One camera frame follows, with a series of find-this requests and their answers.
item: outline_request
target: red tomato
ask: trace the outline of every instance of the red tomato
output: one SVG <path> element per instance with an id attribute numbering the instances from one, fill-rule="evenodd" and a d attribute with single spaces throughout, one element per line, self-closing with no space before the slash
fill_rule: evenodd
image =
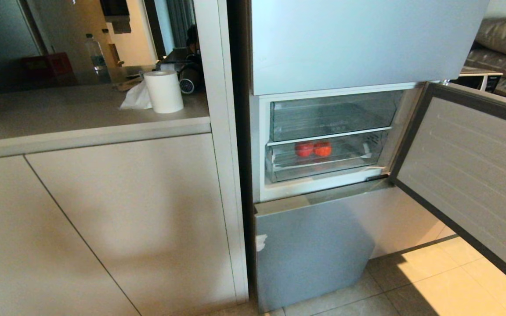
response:
<path id="1" fill-rule="evenodd" d="M 314 150 L 314 144 L 312 142 L 299 142 L 296 143 L 294 149 L 298 157 L 307 157 Z"/>
<path id="2" fill-rule="evenodd" d="M 319 142 L 314 146 L 314 154 L 320 157 L 327 157 L 331 154 L 332 148 L 330 142 Z"/>

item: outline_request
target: cabinet door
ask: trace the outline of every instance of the cabinet door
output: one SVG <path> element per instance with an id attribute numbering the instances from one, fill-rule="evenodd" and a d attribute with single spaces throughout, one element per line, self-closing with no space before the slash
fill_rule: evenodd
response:
<path id="1" fill-rule="evenodd" d="M 0 315 L 138 315 L 22 156 L 0 158 Z"/>
<path id="2" fill-rule="evenodd" d="M 235 302 L 211 134 L 27 159 L 142 315 Z"/>
<path id="3" fill-rule="evenodd" d="M 251 0 L 253 94 L 455 79 L 488 0 Z"/>
<path id="4" fill-rule="evenodd" d="M 391 178 L 506 273 L 506 98 L 430 84 Z"/>

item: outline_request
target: cabinet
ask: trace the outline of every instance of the cabinet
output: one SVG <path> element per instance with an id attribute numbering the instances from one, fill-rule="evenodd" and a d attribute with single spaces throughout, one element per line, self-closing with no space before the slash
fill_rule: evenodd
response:
<path id="1" fill-rule="evenodd" d="M 0 158 L 0 315 L 57 314 L 138 315 L 24 158 Z"/>
<path id="2" fill-rule="evenodd" d="M 211 134 L 26 158 L 143 316 L 235 303 Z"/>

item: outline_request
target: refrigerator door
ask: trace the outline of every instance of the refrigerator door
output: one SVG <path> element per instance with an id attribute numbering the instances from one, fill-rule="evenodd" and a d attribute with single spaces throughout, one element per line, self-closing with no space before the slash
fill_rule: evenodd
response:
<path id="1" fill-rule="evenodd" d="M 350 286 L 361 277 L 383 220 L 396 200 L 375 180 L 255 205 L 259 311 Z"/>
<path id="2" fill-rule="evenodd" d="M 455 79 L 489 0 L 251 0 L 253 94 Z"/>
<path id="3" fill-rule="evenodd" d="M 506 274 L 506 98 L 430 84 L 390 178 Z"/>

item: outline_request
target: kitchen counter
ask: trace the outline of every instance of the kitchen counter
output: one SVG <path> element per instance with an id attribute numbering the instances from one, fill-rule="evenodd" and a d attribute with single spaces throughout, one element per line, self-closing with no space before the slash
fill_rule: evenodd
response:
<path id="1" fill-rule="evenodd" d="M 206 93 L 183 96 L 183 110 L 119 110 L 110 84 L 0 94 L 0 157 L 210 132 Z"/>

